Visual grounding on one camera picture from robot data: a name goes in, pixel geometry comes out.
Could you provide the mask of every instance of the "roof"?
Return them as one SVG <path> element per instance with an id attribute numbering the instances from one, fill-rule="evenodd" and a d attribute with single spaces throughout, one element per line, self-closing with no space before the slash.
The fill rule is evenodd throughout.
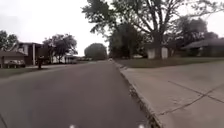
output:
<path id="1" fill-rule="evenodd" d="M 0 51 L 0 57 L 7 56 L 7 57 L 23 57 L 26 56 L 20 52 L 13 52 L 13 51 Z"/>
<path id="2" fill-rule="evenodd" d="M 155 43 L 146 43 L 144 46 L 147 49 L 154 49 L 154 48 L 157 48 L 157 47 L 167 47 L 167 45 L 165 45 L 165 44 L 162 44 L 162 45 L 158 46 Z"/>
<path id="3" fill-rule="evenodd" d="M 41 45 L 39 43 L 34 43 L 34 42 L 19 42 L 19 44 L 24 44 L 24 45 L 32 45 L 32 44 L 36 44 L 36 45 Z"/>
<path id="4" fill-rule="evenodd" d="M 78 58 L 77 56 L 74 55 L 65 55 L 66 58 Z"/>
<path id="5" fill-rule="evenodd" d="M 193 42 L 183 49 L 189 49 L 189 48 L 200 48 L 204 46 L 224 46 L 224 38 L 217 38 L 217 39 L 208 39 L 208 40 L 202 40 Z"/>

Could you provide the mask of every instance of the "tree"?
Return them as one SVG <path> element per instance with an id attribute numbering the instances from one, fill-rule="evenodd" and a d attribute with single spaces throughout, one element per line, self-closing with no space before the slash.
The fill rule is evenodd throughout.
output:
<path id="1" fill-rule="evenodd" d="M 166 44 L 171 50 L 173 55 L 178 52 L 186 54 L 186 51 L 183 51 L 182 48 L 193 43 L 195 41 L 204 40 L 204 35 L 207 33 L 207 23 L 201 18 L 192 19 L 190 17 L 182 17 L 176 20 L 176 26 L 172 31 L 164 36 Z M 198 49 L 194 49 L 191 56 L 196 55 Z"/>
<path id="2" fill-rule="evenodd" d="M 93 43 L 85 49 L 85 57 L 93 60 L 104 60 L 107 58 L 107 50 L 103 44 Z"/>
<path id="3" fill-rule="evenodd" d="M 76 45 L 77 41 L 72 35 L 69 34 L 57 34 L 52 36 L 49 39 L 43 41 L 42 54 L 45 57 L 52 59 L 52 56 L 55 56 L 59 63 L 64 55 L 71 53 L 77 54 Z"/>
<path id="4" fill-rule="evenodd" d="M 43 41 L 42 48 L 40 49 L 39 55 L 44 57 L 44 60 L 49 61 L 52 63 L 53 56 L 54 56 L 54 47 L 53 47 L 53 40 L 52 38 L 46 38 Z"/>
<path id="5" fill-rule="evenodd" d="M 18 38 L 15 34 L 8 35 L 6 31 L 0 31 L 0 50 L 9 50 L 9 48 L 18 42 Z"/>
<path id="6" fill-rule="evenodd" d="M 172 28 L 174 20 L 182 17 L 180 8 L 188 6 L 194 9 L 190 17 L 202 16 L 223 10 L 224 4 L 209 0 L 114 0 L 108 4 L 104 0 L 88 0 L 83 13 L 90 23 L 96 25 L 92 32 L 104 33 L 105 28 L 117 29 L 117 24 L 130 22 L 139 31 L 152 37 L 156 58 L 161 59 L 161 47 L 164 35 Z"/>
<path id="7" fill-rule="evenodd" d="M 214 33 L 214 32 L 207 32 L 204 35 L 205 39 L 216 39 L 219 38 L 218 34 Z"/>
<path id="8" fill-rule="evenodd" d="M 109 37 L 109 50 L 115 58 L 132 58 L 138 53 L 142 36 L 130 23 L 123 23 L 118 26 L 119 31 L 114 30 Z"/>

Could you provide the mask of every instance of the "curb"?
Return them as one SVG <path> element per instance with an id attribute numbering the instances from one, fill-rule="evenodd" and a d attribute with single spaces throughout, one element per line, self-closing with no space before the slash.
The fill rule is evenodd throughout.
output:
<path id="1" fill-rule="evenodd" d="M 132 84 L 128 80 L 128 78 L 121 72 L 121 69 L 126 70 L 127 67 L 125 67 L 121 64 L 118 64 L 116 62 L 114 62 L 114 64 L 115 64 L 116 68 L 118 69 L 118 71 L 120 72 L 121 76 L 127 82 L 128 86 L 129 86 L 129 91 L 130 91 L 131 97 L 137 102 L 137 104 L 140 107 L 140 110 L 142 112 L 144 112 L 146 118 L 148 119 L 147 125 L 149 126 L 149 128 L 164 128 L 162 123 L 159 121 L 159 119 L 154 114 L 154 112 L 147 105 L 148 101 L 146 100 L 146 98 L 144 98 L 144 96 L 142 96 L 141 93 L 139 93 L 136 86 L 134 84 Z"/>

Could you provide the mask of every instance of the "white sky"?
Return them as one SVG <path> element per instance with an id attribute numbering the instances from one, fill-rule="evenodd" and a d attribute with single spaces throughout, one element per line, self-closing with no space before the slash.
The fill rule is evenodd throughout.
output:
<path id="1" fill-rule="evenodd" d="M 91 34 L 93 25 L 81 13 L 86 0 L 0 0 L 0 30 L 14 33 L 23 42 L 41 43 L 45 37 L 70 33 L 78 41 L 79 55 L 91 43 L 104 43 Z M 224 12 L 208 19 L 209 31 L 224 37 Z"/>

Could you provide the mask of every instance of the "road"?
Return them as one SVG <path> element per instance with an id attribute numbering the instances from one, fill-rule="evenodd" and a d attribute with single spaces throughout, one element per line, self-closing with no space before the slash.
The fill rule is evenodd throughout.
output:
<path id="1" fill-rule="evenodd" d="M 111 62 L 20 75 L 0 80 L 0 114 L 7 128 L 138 128 L 125 84 Z"/>

